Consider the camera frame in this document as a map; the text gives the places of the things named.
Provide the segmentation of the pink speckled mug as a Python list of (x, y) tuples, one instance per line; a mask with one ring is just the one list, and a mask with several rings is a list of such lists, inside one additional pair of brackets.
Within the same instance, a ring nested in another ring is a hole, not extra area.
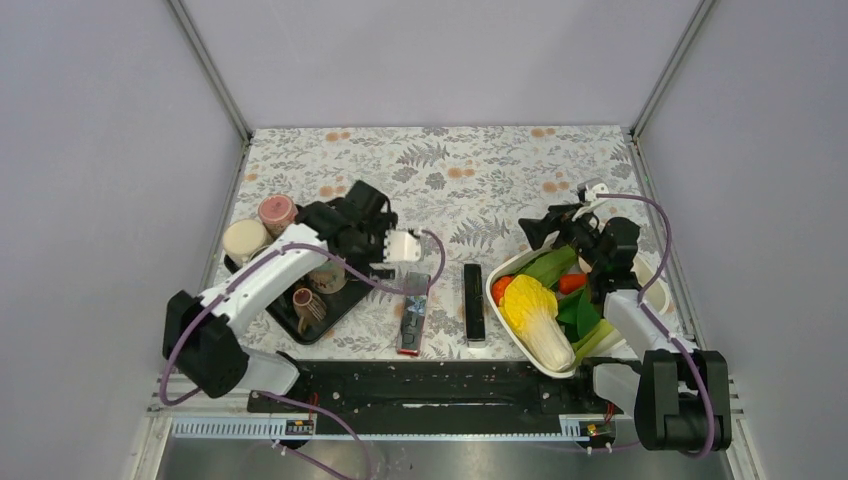
[(297, 214), (292, 198), (283, 194), (266, 197), (257, 208), (259, 220), (273, 239), (281, 236), (295, 222)]

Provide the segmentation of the brown ribbed mug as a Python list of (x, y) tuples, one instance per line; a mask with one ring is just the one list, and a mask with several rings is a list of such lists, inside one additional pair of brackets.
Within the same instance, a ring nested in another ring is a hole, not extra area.
[(292, 295), (293, 308), (298, 316), (297, 330), (303, 334), (311, 326), (320, 324), (327, 315), (327, 307), (320, 296), (302, 287)]

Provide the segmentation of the plain cream mug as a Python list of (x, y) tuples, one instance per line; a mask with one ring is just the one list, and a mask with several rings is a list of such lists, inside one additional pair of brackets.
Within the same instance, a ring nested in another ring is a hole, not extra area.
[(270, 243), (271, 237), (265, 226), (252, 218), (232, 223), (222, 236), (226, 256), (238, 267), (248, 263), (255, 253)]

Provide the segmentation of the floral cream mug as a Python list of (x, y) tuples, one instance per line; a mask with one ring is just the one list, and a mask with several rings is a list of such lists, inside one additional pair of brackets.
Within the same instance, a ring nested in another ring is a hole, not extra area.
[(347, 283), (346, 270), (331, 261), (310, 271), (307, 279), (314, 290), (325, 295), (337, 293)]

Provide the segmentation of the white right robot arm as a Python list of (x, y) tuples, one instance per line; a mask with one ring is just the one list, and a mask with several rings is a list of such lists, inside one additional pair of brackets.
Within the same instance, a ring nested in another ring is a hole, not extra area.
[(727, 362), (719, 352), (674, 335), (645, 301), (632, 270), (639, 226), (623, 217), (595, 226), (575, 204), (552, 206), (543, 218), (521, 218), (518, 224), (532, 249), (552, 237), (553, 246), (572, 248), (591, 266), (592, 301), (641, 363), (631, 412), (641, 445), (696, 458), (727, 449), (732, 442)]

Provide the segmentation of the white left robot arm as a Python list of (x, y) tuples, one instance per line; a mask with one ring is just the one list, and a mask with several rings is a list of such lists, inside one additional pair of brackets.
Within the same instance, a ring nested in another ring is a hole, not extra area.
[(298, 367), (279, 354), (242, 346), (240, 337), (273, 301), (329, 260), (343, 260), (354, 273), (419, 260), (418, 235), (397, 223), (388, 197), (357, 181), (343, 197), (300, 208), (292, 225), (225, 281), (198, 295), (175, 294), (163, 334), (162, 403), (173, 403), (167, 383), (178, 370), (210, 398), (247, 389), (270, 392), (288, 411), (304, 407), (311, 387)]

